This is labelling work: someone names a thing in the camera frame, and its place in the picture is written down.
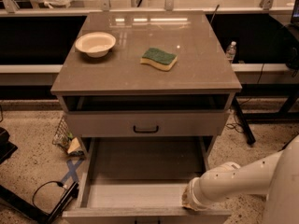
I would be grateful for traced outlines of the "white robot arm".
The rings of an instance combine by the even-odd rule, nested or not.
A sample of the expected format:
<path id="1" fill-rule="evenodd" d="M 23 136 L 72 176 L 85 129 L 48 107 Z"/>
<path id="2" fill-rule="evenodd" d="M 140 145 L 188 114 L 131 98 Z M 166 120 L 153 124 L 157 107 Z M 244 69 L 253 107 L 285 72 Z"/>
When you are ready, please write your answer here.
<path id="1" fill-rule="evenodd" d="M 201 211 L 239 194 L 267 197 L 263 224 L 299 224 L 299 135 L 263 159 L 243 167 L 228 161 L 192 179 L 182 205 Z"/>

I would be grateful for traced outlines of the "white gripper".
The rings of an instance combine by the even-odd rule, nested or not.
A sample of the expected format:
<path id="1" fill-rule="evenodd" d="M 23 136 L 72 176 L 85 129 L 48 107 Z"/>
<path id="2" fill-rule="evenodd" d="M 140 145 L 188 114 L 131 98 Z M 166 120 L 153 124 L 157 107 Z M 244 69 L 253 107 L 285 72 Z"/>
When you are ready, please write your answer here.
<path id="1" fill-rule="evenodd" d="M 186 200 L 182 202 L 182 206 L 187 209 L 192 209 L 194 211 L 202 211 L 207 209 L 207 206 L 201 201 L 203 197 L 203 192 L 200 189 L 200 178 L 196 177 L 192 179 L 189 184 L 185 187 L 181 200 Z"/>

